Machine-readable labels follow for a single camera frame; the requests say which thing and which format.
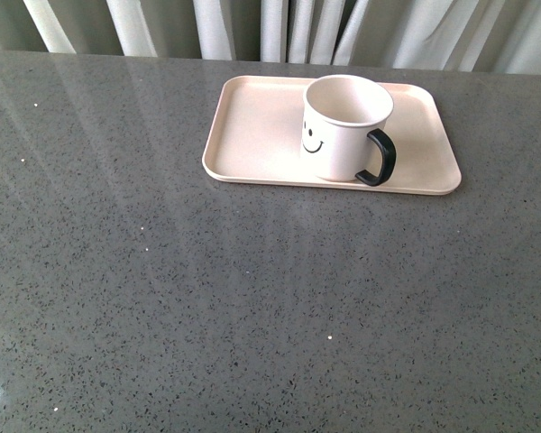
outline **mug handle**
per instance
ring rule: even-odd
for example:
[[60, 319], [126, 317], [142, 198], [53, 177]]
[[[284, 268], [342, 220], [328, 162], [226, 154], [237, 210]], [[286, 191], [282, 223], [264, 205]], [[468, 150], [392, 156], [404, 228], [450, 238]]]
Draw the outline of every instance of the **mug handle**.
[[397, 151], [395, 151], [395, 144], [381, 129], [373, 129], [367, 134], [371, 140], [377, 144], [377, 147], [382, 154], [382, 165], [379, 176], [369, 173], [367, 170], [359, 171], [354, 175], [355, 178], [362, 183], [366, 183], [371, 187], [376, 187], [381, 183], [389, 180], [390, 175], [395, 168], [395, 161], [397, 160]]

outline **white curtain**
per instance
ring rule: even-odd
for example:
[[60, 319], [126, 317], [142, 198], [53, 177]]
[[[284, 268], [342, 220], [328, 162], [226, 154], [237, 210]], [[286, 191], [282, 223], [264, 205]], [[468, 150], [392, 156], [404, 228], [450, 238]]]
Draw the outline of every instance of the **white curtain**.
[[0, 50], [541, 74], [541, 0], [0, 0]]

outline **beige tray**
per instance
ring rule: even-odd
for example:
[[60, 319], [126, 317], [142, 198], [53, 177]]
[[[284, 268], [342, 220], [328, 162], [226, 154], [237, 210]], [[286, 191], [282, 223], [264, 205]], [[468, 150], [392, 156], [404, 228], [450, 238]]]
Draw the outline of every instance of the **beige tray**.
[[[310, 81], [251, 76], [228, 80], [202, 158], [206, 172], [225, 182], [426, 195], [447, 194], [461, 183], [433, 97], [406, 84], [381, 83], [395, 102], [385, 132], [395, 143], [397, 162], [386, 183], [369, 187], [359, 180], [330, 182], [305, 172], [298, 151], [302, 95]], [[372, 172], [379, 172], [377, 157], [367, 167]]]

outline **drawn eyes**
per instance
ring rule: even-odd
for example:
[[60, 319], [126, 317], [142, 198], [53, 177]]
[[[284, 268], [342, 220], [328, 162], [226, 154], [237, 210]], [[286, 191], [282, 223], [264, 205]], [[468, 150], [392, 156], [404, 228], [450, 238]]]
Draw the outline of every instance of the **drawn eyes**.
[[[306, 121], [306, 120], [303, 121], [303, 128], [304, 128], [304, 129], [307, 129], [307, 121]], [[308, 129], [308, 136], [309, 136], [309, 137], [312, 137], [312, 136], [313, 136], [313, 130], [310, 129], [310, 128]]]

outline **white mug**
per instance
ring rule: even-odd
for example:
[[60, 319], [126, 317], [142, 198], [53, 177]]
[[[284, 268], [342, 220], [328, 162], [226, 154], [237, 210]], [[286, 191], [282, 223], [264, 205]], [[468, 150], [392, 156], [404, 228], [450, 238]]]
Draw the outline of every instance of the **white mug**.
[[[305, 114], [300, 156], [307, 169], [331, 181], [358, 179], [370, 186], [386, 182], [397, 154], [382, 131], [393, 111], [390, 93], [367, 78], [329, 75], [304, 92]], [[378, 175], [366, 170], [372, 140], [382, 154]]]

